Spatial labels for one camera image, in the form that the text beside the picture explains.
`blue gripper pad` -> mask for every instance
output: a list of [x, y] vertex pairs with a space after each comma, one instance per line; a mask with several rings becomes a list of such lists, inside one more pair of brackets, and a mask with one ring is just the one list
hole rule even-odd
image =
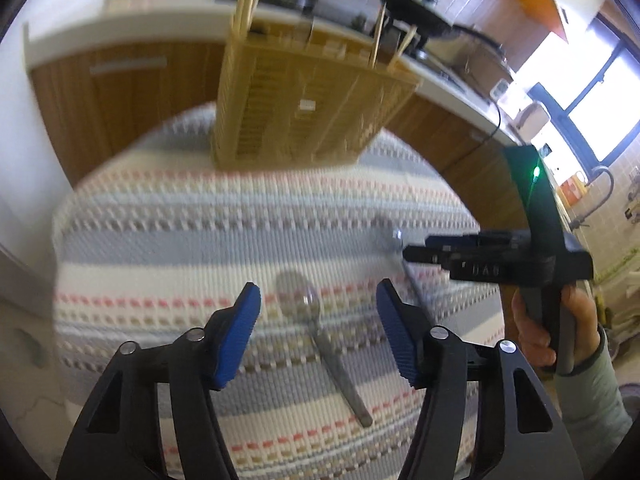
[[234, 306], [225, 309], [232, 311], [232, 317], [225, 320], [226, 331], [218, 343], [218, 359], [212, 378], [218, 390], [224, 388], [236, 376], [242, 354], [260, 314], [260, 302], [260, 288], [253, 283], [247, 283]]
[[415, 386], [418, 378], [417, 346], [402, 322], [398, 308], [404, 305], [390, 280], [382, 280], [378, 284], [376, 306], [400, 375]]

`sleeve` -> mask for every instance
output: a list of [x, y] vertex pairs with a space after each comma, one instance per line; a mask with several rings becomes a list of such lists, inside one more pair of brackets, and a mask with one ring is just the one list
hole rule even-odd
[[594, 355], [570, 375], [556, 375], [564, 422], [585, 478], [593, 477], [613, 454], [632, 424], [609, 358], [602, 327]]

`metal screw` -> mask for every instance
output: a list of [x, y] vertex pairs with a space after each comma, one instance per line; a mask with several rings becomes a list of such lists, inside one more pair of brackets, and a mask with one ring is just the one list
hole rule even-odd
[[513, 342], [505, 339], [504, 341], [500, 341], [500, 350], [507, 352], [507, 354], [513, 354], [517, 350], [517, 347]]
[[305, 306], [315, 305], [318, 302], [318, 295], [312, 286], [307, 287], [304, 296], [302, 296], [302, 303]]
[[187, 332], [187, 339], [193, 342], [202, 341], [204, 339], [204, 329], [192, 328]]
[[120, 353], [123, 355], [133, 354], [136, 351], [135, 341], [125, 341], [120, 345]]
[[402, 231], [395, 227], [391, 235], [393, 239], [393, 248], [395, 251], [401, 251], [404, 248], [404, 242], [402, 241]]
[[435, 339], [446, 339], [449, 337], [449, 331], [441, 326], [434, 326], [429, 333], [431, 334], [431, 337]]

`frying pan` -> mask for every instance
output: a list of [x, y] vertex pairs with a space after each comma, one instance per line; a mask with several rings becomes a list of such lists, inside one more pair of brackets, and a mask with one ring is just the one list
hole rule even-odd
[[435, 9], [430, 9], [418, 0], [380, 0], [386, 5], [387, 13], [391, 20], [389, 27], [394, 21], [405, 22], [408, 25], [415, 25], [420, 34], [418, 49], [422, 49], [424, 43], [429, 38], [442, 38], [453, 40], [460, 34], [468, 34], [487, 44], [500, 59], [505, 59], [502, 45], [489, 36], [465, 27], [448, 22]]

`window frame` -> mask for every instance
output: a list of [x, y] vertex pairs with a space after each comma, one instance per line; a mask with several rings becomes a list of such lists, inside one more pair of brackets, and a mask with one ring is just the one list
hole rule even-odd
[[549, 115], [551, 116], [551, 123], [556, 130], [558, 130], [558, 133], [560, 133], [564, 141], [569, 146], [569, 149], [574, 152], [575, 158], [584, 169], [585, 176], [589, 181], [593, 180], [597, 176], [592, 171], [594, 167], [610, 166], [626, 150], [636, 136], [640, 134], [640, 121], [638, 121], [636, 125], [631, 128], [629, 133], [620, 140], [618, 145], [609, 153], [609, 155], [607, 155], [603, 161], [599, 161], [587, 140], [569, 117], [569, 114], [575, 109], [575, 107], [577, 107], [578, 104], [580, 104], [591, 89], [593, 89], [597, 83], [603, 81], [606, 71], [623, 52], [628, 51], [638, 61], [638, 63], [640, 63], [640, 48], [638, 48], [638, 46], [626, 34], [620, 31], [601, 14], [598, 14], [595, 19], [600, 20], [618, 38], [618, 42], [609, 56], [609, 59], [606, 60], [595, 77], [593, 77], [587, 86], [585, 86], [573, 102], [571, 102], [567, 108], [562, 108], [541, 83], [536, 83], [528, 92], [531, 99], [534, 101], [540, 101], [545, 105]]

